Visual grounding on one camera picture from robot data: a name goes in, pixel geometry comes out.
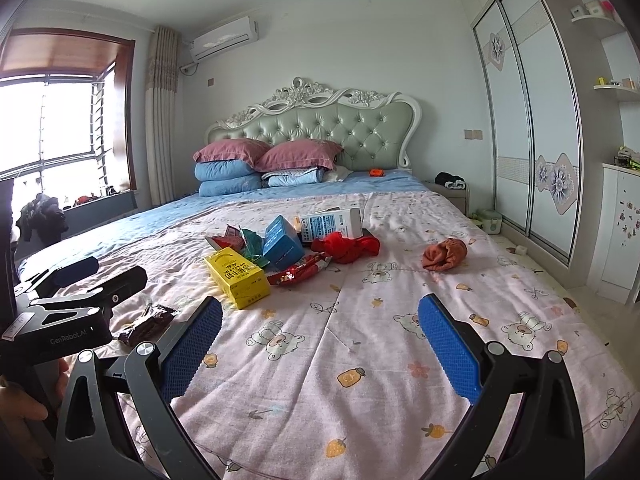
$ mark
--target corner shelf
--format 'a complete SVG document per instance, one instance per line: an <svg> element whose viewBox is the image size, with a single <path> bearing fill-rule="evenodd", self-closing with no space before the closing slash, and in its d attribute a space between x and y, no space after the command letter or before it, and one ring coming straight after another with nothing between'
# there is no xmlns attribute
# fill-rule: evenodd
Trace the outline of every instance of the corner shelf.
<svg viewBox="0 0 640 480"><path fill-rule="evenodd" d="M621 25L615 20L611 18L605 18L603 16L593 16L592 14L587 14L586 16L578 16L571 20L572 23L577 23L579 27L584 28L596 38L600 40L604 40L609 36L613 36L615 34L619 34L620 32L625 32L626 28L624 25Z"/></svg>
<svg viewBox="0 0 640 480"><path fill-rule="evenodd" d="M596 85L593 89L607 93L615 97L619 102L640 102L640 92L624 86Z"/></svg>

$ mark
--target white wardrobe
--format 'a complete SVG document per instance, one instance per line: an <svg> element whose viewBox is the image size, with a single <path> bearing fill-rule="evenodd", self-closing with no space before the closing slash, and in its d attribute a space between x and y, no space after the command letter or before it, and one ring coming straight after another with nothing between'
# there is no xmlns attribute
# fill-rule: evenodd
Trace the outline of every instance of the white wardrobe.
<svg viewBox="0 0 640 480"><path fill-rule="evenodd" d="M495 209L568 263L580 203L574 83L541 0L496 0L474 28L494 122Z"/></svg>

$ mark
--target nightstand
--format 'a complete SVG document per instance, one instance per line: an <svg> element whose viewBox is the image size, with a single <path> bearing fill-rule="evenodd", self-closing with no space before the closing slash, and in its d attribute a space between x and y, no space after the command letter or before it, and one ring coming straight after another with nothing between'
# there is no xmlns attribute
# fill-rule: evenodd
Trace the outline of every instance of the nightstand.
<svg viewBox="0 0 640 480"><path fill-rule="evenodd" d="M469 207L469 185L466 185L465 189L449 189L448 187L441 186L434 182L424 182L426 187L432 191L442 195L449 200L454 206L456 206L462 214L466 216Z"/></svg>

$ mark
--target yellow box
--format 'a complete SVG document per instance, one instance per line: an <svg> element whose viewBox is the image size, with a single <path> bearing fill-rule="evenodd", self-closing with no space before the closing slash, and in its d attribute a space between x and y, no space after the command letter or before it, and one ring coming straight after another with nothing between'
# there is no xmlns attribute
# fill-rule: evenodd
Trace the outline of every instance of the yellow box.
<svg viewBox="0 0 640 480"><path fill-rule="evenodd" d="M211 277L238 309L243 309L271 294L264 271L225 247L204 259Z"/></svg>

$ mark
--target carved white headboard frame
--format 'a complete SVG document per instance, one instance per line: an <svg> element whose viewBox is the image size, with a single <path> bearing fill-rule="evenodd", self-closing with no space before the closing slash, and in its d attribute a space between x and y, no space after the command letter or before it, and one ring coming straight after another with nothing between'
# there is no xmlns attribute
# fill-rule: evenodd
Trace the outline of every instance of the carved white headboard frame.
<svg viewBox="0 0 640 480"><path fill-rule="evenodd" d="M413 120L406 132L398 156L398 168L408 168L410 161L406 154L406 147L422 119L422 110L415 99L400 92L385 95L380 92L364 91L356 88L332 90L317 82L305 82L301 77L296 77L290 87L277 89L273 96L266 101L250 105L228 119L219 120L212 124L205 133L205 142L209 144L216 138L216 130L225 130L227 132L241 130L256 118L276 116L296 107L322 108L339 103L356 109L375 110L391 102L404 102L414 111Z"/></svg>

